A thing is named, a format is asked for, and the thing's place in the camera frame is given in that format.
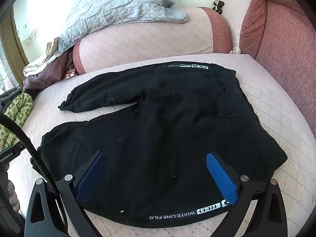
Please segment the left operator hand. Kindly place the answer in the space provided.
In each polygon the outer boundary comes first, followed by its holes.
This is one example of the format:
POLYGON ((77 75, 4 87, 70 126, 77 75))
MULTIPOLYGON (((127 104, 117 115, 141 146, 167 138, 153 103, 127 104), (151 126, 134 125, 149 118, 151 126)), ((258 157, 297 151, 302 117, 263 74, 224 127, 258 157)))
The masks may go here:
POLYGON ((15 187, 12 181, 8 179, 8 169, 10 165, 6 164, 1 167, 1 187, 4 190, 4 194, 8 199, 8 202, 12 206, 15 212, 20 211, 20 202, 17 198, 15 187))

